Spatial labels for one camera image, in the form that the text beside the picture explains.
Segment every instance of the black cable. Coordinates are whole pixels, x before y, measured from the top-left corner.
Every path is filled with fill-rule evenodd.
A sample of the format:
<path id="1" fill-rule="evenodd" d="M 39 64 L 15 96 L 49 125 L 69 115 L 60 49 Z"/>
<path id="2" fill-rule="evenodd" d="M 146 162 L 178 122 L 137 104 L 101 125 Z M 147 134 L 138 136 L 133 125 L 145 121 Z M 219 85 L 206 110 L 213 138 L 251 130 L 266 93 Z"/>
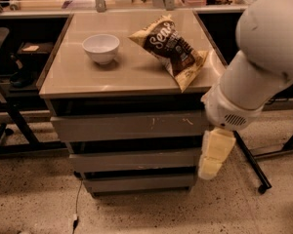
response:
<path id="1" fill-rule="evenodd" d="M 78 192 L 77 192 L 77 196 L 76 196 L 76 204 L 75 204 L 75 214 L 73 215 L 73 222 L 72 222 L 72 232 L 71 234 L 75 233 L 75 229 L 78 225 L 79 222 L 79 218 L 78 218 L 78 199 L 79 199 L 79 194 L 80 194 L 80 190 L 81 190 L 81 186 L 82 186 L 82 179 L 80 179 L 80 185 L 78 188 Z"/>

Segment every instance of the drawer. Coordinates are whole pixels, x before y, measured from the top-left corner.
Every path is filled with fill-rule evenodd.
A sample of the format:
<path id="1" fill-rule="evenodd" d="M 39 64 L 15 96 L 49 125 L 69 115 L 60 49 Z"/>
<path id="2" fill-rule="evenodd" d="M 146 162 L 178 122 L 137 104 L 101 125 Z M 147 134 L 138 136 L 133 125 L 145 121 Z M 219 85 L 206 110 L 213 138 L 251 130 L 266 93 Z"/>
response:
<path id="1" fill-rule="evenodd" d="M 89 193 L 103 193 L 192 187 L 195 182 L 194 174 L 181 174 L 89 179 L 84 180 L 84 185 Z"/>
<path id="2" fill-rule="evenodd" d="M 203 110 L 52 117 L 63 142 L 200 136 L 209 128 Z"/>
<path id="3" fill-rule="evenodd" d="M 199 152 L 199 148 L 188 148 L 71 154 L 69 158 L 74 170 L 85 174 L 90 172 L 194 167 L 198 163 Z"/>

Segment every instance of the concrete floor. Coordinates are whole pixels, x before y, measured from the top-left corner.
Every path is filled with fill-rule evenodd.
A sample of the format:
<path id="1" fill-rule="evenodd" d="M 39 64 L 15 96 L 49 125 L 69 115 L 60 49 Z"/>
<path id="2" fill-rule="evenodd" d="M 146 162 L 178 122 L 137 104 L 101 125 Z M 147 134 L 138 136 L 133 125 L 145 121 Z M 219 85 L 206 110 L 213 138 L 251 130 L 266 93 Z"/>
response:
<path id="1" fill-rule="evenodd" d="M 5 143 L 24 142 L 18 129 Z M 57 139 L 50 124 L 31 124 L 42 141 Z M 293 134 L 293 110 L 264 112 L 240 132 L 249 148 L 284 143 Z M 293 234 L 293 154 L 260 161 L 272 189 L 259 180 L 238 147 L 219 175 L 191 191 L 167 190 L 93 198 L 82 186 L 79 224 L 89 234 Z M 72 233 L 80 180 L 66 151 L 0 155 L 0 234 Z"/>

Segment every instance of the countertop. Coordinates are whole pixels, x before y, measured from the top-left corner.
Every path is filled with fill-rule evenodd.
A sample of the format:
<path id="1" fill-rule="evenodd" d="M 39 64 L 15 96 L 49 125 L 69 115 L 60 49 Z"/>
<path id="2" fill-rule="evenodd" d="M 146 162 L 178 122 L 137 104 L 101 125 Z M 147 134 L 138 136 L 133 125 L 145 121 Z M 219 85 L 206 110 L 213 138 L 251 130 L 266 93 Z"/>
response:
<path id="1" fill-rule="evenodd" d="M 180 93 L 158 59 L 128 36 L 159 16 L 171 14 L 176 29 L 196 50 L 209 51 L 200 73 L 186 89 L 206 92 L 225 70 L 192 10 L 75 13 L 40 90 L 42 98 L 83 98 L 115 95 Z M 92 62 L 82 42 L 93 34 L 120 39 L 115 60 L 106 66 Z"/>

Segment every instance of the bowl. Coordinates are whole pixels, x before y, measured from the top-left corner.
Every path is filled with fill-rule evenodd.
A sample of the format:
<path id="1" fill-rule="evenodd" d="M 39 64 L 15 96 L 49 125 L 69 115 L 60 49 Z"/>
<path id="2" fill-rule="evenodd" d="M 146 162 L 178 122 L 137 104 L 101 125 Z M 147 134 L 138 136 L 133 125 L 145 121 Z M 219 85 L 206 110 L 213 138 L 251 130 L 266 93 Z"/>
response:
<path id="1" fill-rule="evenodd" d="M 98 64 L 108 64 L 117 55 L 119 39 L 114 35 L 98 34 L 85 39 L 82 48 Z"/>

